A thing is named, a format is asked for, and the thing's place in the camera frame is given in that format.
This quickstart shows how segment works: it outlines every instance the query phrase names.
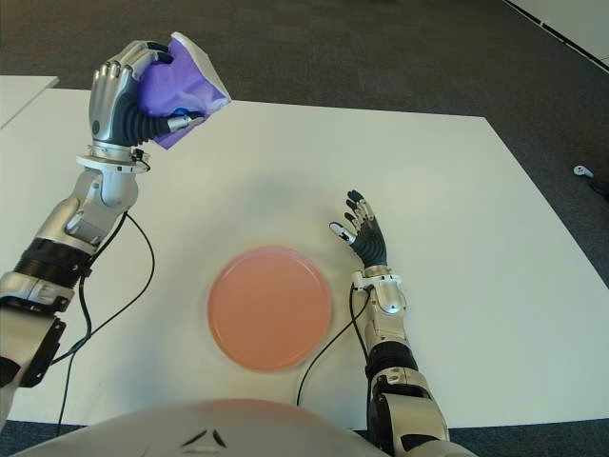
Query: robot forearm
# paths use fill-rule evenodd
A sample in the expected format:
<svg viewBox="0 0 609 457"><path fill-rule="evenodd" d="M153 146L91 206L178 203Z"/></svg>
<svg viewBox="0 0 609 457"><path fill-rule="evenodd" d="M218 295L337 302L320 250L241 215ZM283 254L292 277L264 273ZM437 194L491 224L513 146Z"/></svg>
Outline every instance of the robot forearm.
<svg viewBox="0 0 609 457"><path fill-rule="evenodd" d="M123 153L108 158L94 149L79 158L86 168L72 195L51 212L14 270L0 278L0 427L13 392L43 379L66 326L55 313L66 310L79 278L90 273L95 251L135 203L135 173L146 168L130 149Z"/></svg>
<svg viewBox="0 0 609 457"><path fill-rule="evenodd" d="M396 456L473 456L448 442L448 428L429 385L419 372L403 328L402 280L385 266L353 275L358 290L370 291L365 327L366 376L371 383L371 441Z"/></svg>

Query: black joint segment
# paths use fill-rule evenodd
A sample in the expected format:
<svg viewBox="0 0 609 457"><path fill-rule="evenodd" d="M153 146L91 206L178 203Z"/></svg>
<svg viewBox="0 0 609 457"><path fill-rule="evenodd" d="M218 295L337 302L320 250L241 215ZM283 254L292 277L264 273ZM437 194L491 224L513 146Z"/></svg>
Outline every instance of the black joint segment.
<svg viewBox="0 0 609 457"><path fill-rule="evenodd" d="M410 348L397 341L386 341L372 348L368 355L365 374L369 380L372 380L374 376L386 368L419 370Z"/></svg>
<svg viewBox="0 0 609 457"><path fill-rule="evenodd" d="M363 195L361 195L359 192L357 192L356 190L351 190L350 192L347 193L347 196L353 200L355 203L358 203L360 200L363 200Z"/></svg>
<svg viewBox="0 0 609 457"><path fill-rule="evenodd" d="M138 146L146 141L170 133L167 117L151 117L140 110L136 97L125 93L116 103L112 124L111 143Z"/></svg>
<svg viewBox="0 0 609 457"><path fill-rule="evenodd" d="M408 452L409 450L419 447L420 445L424 445L425 443L429 443L430 441L438 441L438 438L430 435L411 434L402 435L400 441L402 442L403 450Z"/></svg>
<svg viewBox="0 0 609 457"><path fill-rule="evenodd" d="M73 288L87 273L90 255L86 252L44 238L35 238L21 255L14 271Z"/></svg>
<svg viewBox="0 0 609 457"><path fill-rule="evenodd" d="M369 238L356 238L351 248L362 259L363 267L369 268L375 265L387 265L387 254L384 248L384 240L381 235Z"/></svg>
<svg viewBox="0 0 609 457"><path fill-rule="evenodd" d="M370 442L387 454L394 455L391 411L384 395L375 395L370 400L368 424Z"/></svg>
<svg viewBox="0 0 609 457"><path fill-rule="evenodd" d="M11 359L0 357L0 387L10 384L21 366Z"/></svg>
<svg viewBox="0 0 609 457"><path fill-rule="evenodd" d="M164 64L170 64L173 62L173 57L171 57L171 54L166 52L157 52L156 55L158 62L163 62Z"/></svg>
<svg viewBox="0 0 609 457"><path fill-rule="evenodd" d="M38 347L36 354L28 369L21 379L20 387L34 387L45 377L45 373L49 369L50 363L53 357L57 353L59 348L59 339L62 333L66 329L66 324L61 322L59 319L55 319L53 324L50 326L45 339Z"/></svg>
<svg viewBox="0 0 609 457"><path fill-rule="evenodd" d="M162 52L169 52L169 48L161 43L157 43L156 41L148 41L146 42L146 46L149 50L161 50Z"/></svg>

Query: purple cloth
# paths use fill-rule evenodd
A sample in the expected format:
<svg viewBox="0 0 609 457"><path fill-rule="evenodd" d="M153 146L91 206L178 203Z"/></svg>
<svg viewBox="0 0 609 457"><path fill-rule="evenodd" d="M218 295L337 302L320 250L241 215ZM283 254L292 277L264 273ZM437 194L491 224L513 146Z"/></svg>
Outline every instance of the purple cloth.
<svg viewBox="0 0 609 457"><path fill-rule="evenodd" d="M227 95L206 79L188 49L175 38L171 38L169 53L173 62L151 65L142 76L138 100L143 112L150 116L171 116L199 111L207 119L227 103ZM169 149L194 127L174 131L154 141Z"/></svg>

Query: white wall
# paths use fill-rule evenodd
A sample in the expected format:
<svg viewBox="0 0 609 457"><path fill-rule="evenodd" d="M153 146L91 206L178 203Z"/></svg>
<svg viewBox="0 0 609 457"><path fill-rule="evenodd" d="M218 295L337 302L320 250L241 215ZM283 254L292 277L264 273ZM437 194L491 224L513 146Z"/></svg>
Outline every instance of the white wall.
<svg viewBox="0 0 609 457"><path fill-rule="evenodd" d="M609 57L609 0L512 0L598 59Z"/></svg>

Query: purple sponge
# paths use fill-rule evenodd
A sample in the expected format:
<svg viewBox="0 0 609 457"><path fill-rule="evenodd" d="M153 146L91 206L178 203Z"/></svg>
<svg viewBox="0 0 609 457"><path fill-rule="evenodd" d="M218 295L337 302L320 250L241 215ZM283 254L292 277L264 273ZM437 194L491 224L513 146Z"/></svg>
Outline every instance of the purple sponge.
<svg viewBox="0 0 609 457"><path fill-rule="evenodd" d="M224 84L207 54L182 33L174 31L169 42L170 64L151 65L140 84L140 109L150 116L170 116L199 111L207 120L230 103ZM177 130L154 141L171 148L194 127Z"/></svg>

